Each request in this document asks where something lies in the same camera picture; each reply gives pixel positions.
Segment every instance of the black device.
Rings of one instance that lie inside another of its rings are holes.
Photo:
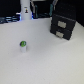
[[[76,23],[76,8],[68,3],[60,2],[53,11],[50,32],[69,40]]]

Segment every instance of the black box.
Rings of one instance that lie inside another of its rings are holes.
[[[58,3],[52,16],[51,33],[69,40],[75,23],[75,7],[66,3]]]
[[[65,38],[67,40],[69,40],[71,38],[71,35],[72,35],[72,31],[70,30],[67,30],[67,29],[63,29],[61,27],[58,27],[56,25],[51,25],[51,30],[50,32],[53,33],[54,35],[56,36],[59,36],[61,38]]]

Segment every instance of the white table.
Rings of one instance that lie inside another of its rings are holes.
[[[49,18],[0,24],[0,84],[84,84],[84,27],[76,23],[68,41],[50,25]]]

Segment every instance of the white surface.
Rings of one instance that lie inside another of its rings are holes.
[[[50,19],[0,24],[0,84],[84,84],[84,28],[70,41],[50,33]],[[25,40],[27,52],[19,43]]]

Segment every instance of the small green object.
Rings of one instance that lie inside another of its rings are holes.
[[[21,46],[21,47],[26,46],[26,41],[22,41],[22,42],[20,43],[20,46]]]

